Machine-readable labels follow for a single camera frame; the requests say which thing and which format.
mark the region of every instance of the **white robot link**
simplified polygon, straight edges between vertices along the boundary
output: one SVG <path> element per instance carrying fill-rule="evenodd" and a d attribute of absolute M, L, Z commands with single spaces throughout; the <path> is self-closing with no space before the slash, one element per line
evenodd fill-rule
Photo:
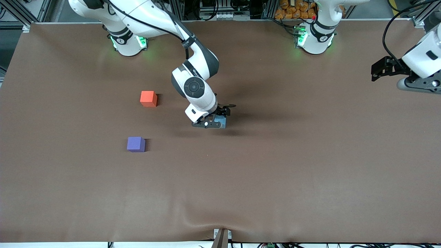
<path fill-rule="evenodd" d="M 441 26 L 438 24 L 401 59 L 386 56 L 372 65 L 372 81 L 382 76 L 408 75 L 398 81 L 400 90 L 441 94 Z"/>
<path fill-rule="evenodd" d="M 80 16 L 100 20 L 116 49 L 134 56 L 145 48 L 139 37 L 171 34 L 181 40 L 187 60 L 172 72 L 172 84 L 190 105 L 185 113 L 194 127 L 225 128 L 234 105 L 218 105 L 206 80 L 219 69 L 219 60 L 172 13 L 152 0 L 69 0 Z M 188 49 L 194 54 L 188 58 Z"/>
<path fill-rule="evenodd" d="M 369 0 L 314 0 L 318 5 L 317 17 L 312 22 L 300 24 L 301 37 L 297 39 L 297 46 L 311 54 L 323 53 L 334 38 L 334 30 L 337 28 L 343 11 L 340 5 L 358 5 Z"/>

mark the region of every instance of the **brown table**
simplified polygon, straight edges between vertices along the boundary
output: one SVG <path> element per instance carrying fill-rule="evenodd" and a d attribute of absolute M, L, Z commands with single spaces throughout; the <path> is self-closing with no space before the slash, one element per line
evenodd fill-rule
<path fill-rule="evenodd" d="M 188 23 L 220 60 L 225 130 L 192 128 L 179 41 L 114 52 L 100 25 L 33 25 L 0 90 L 0 241 L 441 242 L 441 97 L 370 81 L 386 22 L 318 56 L 272 22 Z M 401 56 L 422 31 L 393 24 Z M 143 108 L 142 90 L 160 93 Z M 129 136 L 148 151 L 126 151 Z"/>

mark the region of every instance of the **orange foam block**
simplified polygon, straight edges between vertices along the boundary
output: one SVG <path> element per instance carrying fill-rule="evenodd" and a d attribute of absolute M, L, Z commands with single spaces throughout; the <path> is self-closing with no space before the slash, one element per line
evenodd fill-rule
<path fill-rule="evenodd" d="M 156 107 L 158 96 L 154 91 L 141 91 L 141 99 L 139 101 L 144 107 Z"/>

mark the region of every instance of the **blue cube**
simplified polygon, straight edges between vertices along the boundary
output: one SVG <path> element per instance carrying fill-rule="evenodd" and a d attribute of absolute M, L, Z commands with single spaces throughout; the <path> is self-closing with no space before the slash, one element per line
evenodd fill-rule
<path fill-rule="evenodd" d="M 142 137 L 129 137 L 127 141 L 127 150 L 131 152 L 145 152 L 146 140 Z"/>

